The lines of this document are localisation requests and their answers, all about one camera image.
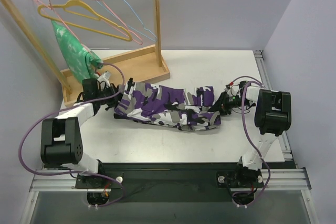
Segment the purple camouflage trousers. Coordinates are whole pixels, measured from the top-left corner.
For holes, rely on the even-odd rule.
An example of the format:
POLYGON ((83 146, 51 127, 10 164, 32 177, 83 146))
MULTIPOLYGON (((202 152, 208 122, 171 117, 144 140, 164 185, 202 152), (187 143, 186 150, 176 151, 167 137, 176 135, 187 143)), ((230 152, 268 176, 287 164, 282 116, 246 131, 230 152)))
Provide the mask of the purple camouflage trousers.
POLYGON ((221 125, 212 86, 177 89, 133 79, 119 86, 121 96, 114 108, 115 119, 172 127, 180 131, 206 131, 221 125))

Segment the yellow plastic hanger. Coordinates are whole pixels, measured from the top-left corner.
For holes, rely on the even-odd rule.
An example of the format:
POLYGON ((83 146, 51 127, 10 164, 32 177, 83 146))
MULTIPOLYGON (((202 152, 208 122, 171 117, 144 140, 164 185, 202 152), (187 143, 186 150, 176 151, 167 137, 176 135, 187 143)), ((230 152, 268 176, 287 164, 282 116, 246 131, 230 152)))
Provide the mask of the yellow plastic hanger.
MULTIPOLYGON (((95 20, 95 21, 98 21, 98 22, 102 21, 102 22, 105 22, 106 24, 108 24, 109 26, 111 26, 113 28, 115 28, 115 27, 116 28, 121 28, 121 31, 128 33, 125 28, 122 28, 117 23, 99 15, 98 13, 96 13, 88 4, 86 4, 82 0, 69 0, 65 4, 61 4, 61 5, 53 5, 52 4, 52 6, 55 9, 55 11, 56 11, 56 9, 62 9, 66 13, 70 13, 70 14, 73 14, 73 15, 76 15, 76 16, 79 16, 79 17, 82 17, 82 18, 92 19, 92 20, 95 20), (91 14, 91 16, 87 16, 87 15, 84 15, 84 14, 81 14, 81 13, 76 13, 76 12, 73 12, 71 10, 68 10, 68 8, 71 8, 71 7, 81 7, 83 9, 85 9, 86 11, 88 11, 91 14)), ((41 17, 52 20, 52 21, 55 21, 55 22, 59 22, 58 18, 54 18, 54 17, 48 16, 46 14, 43 14, 42 9, 44 9, 44 8, 46 8, 46 7, 43 7, 41 4, 37 7, 37 13, 41 17)), ((125 37, 121 37, 121 36, 117 36, 117 35, 114 35, 114 34, 106 33, 104 31, 96 30, 96 29, 93 29, 93 28, 90 28, 90 27, 81 26, 81 25, 78 25, 78 24, 75 24, 75 23, 72 23, 72 22, 65 21, 65 23, 68 26, 72 25, 72 26, 75 26, 77 28, 88 30, 88 31, 98 33, 98 34, 102 34, 102 35, 105 35, 105 36, 108 36, 108 37, 113 37, 113 38, 124 40, 124 41, 127 41, 127 42, 131 41, 131 35, 129 33, 128 33, 128 35, 125 35, 125 37)))

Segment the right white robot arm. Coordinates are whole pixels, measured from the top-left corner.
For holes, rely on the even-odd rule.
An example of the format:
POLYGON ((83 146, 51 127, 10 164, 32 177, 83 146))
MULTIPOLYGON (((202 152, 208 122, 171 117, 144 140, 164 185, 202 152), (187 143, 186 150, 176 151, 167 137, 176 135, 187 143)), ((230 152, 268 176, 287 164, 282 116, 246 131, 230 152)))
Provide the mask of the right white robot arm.
POLYGON ((236 95, 229 95, 228 90, 229 87, 220 94, 209 111, 230 115, 233 108, 255 107, 254 125, 259 129, 259 136, 253 140, 247 132, 245 113, 242 113, 243 129, 251 149, 241 157, 241 163, 250 170, 259 170, 273 142, 291 126, 291 94, 268 90, 256 81, 240 82, 236 95))

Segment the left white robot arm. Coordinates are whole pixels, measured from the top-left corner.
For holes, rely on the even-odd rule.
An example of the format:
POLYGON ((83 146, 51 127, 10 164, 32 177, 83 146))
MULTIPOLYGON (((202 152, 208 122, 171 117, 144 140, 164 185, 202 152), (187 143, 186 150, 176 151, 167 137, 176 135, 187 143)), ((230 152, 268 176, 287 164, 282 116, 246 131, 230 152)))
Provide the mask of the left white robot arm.
POLYGON ((102 162, 84 152, 80 127, 103 105, 114 108, 121 94, 118 87, 105 81, 85 79, 82 85, 83 91, 71 109, 42 121, 40 157, 47 166, 61 166, 88 176, 88 182, 100 188, 107 175, 102 162))

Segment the green patterned garment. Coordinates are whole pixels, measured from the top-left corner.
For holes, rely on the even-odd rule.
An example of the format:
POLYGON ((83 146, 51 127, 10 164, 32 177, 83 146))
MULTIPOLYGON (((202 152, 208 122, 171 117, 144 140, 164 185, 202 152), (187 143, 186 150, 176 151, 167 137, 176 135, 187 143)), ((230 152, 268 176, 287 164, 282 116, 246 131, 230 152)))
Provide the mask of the green patterned garment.
POLYGON ((56 41, 75 79, 82 83, 84 79, 98 79, 97 69, 102 68, 102 60, 63 25, 51 21, 56 41))

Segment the wooden clothes rack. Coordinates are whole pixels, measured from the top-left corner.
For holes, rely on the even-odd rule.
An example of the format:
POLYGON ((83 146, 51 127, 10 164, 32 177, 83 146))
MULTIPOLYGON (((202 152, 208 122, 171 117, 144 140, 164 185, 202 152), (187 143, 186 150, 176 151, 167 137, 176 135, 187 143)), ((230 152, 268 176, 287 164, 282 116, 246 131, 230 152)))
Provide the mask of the wooden clothes rack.
MULTIPOLYGON (((1 2, 61 83, 65 106, 72 106, 82 90, 81 85, 75 81, 69 69, 58 69, 14 3, 11 0, 1 0, 1 2)), ((125 77, 132 77, 137 82, 156 83, 170 78, 169 68, 161 54, 160 0, 154 0, 153 9, 156 43, 104 59, 108 64, 103 68, 104 70, 111 70, 110 65, 115 64, 122 70, 125 77)))

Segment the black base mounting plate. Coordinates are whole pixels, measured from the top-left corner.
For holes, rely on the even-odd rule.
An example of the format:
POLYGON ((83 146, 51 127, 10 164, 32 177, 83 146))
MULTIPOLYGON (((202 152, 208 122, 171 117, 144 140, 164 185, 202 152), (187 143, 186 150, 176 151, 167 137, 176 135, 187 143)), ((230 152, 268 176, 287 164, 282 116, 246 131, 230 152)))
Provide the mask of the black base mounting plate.
POLYGON ((120 182, 78 176, 76 189, 88 199, 121 202, 226 202, 237 197, 249 203, 264 186, 260 170, 238 163, 103 163, 99 171, 120 182))

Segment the aluminium frame rail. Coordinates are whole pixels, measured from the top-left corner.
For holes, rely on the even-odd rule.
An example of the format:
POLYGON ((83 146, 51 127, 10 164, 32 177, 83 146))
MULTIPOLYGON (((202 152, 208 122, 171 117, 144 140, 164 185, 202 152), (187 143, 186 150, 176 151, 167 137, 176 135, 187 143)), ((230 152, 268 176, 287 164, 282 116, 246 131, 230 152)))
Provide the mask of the aluminium frame rail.
MULTIPOLYGON (((161 81, 166 86, 193 88, 205 84, 215 87, 215 93, 224 89, 224 85, 238 76, 252 76, 262 80, 267 87, 268 78, 263 70, 262 58, 254 55, 249 50, 164 50, 164 59, 171 72, 170 79, 161 81)), ((241 119, 233 115, 231 119, 225 119, 224 126, 215 130, 213 135, 208 135, 206 140, 201 140, 202 134, 178 133, 172 129, 146 130, 144 125, 130 122, 108 123, 104 119, 112 120, 107 112, 99 112, 98 119, 94 119, 92 126, 83 130, 84 147, 89 154, 100 157, 108 163, 237 163, 238 158, 247 150, 249 145, 243 131, 241 119), (100 142, 97 144, 90 139, 92 129, 102 131, 100 142)), ((247 208, 247 217, 256 219, 256 223, 276 223, 276 217, 266 220, 266 213, 279 210, 280 216, 285 216, 288 211, 296 210, 289 208, 293 205, 291 199, 294 196, 302 197, 301 191, 309 192, 310 184, 305 169, 292 168, 293 160, 284 163, 270 163, 270 181, 256 203, 247 208)), ((87 189, 76 189, 75 179, 68 175, 38 176, 35 175, 30 187, 29 194, 34 209, 43 207, 51 212, 65 214, 66 211, 74 211, 79 208, 79 201, 75 196, 82 196, 86 201, 87 189)), ((224 210, 229 214, 240 213, 234 210, 232 203, 225 202, 224 210)), ((222 202, 121 202, 116 205, 117 210, 126 204, 135 204, 136 207, 175 207, 182 213, 182 207, 191 207, 200 204, 222 204, 222 202)))

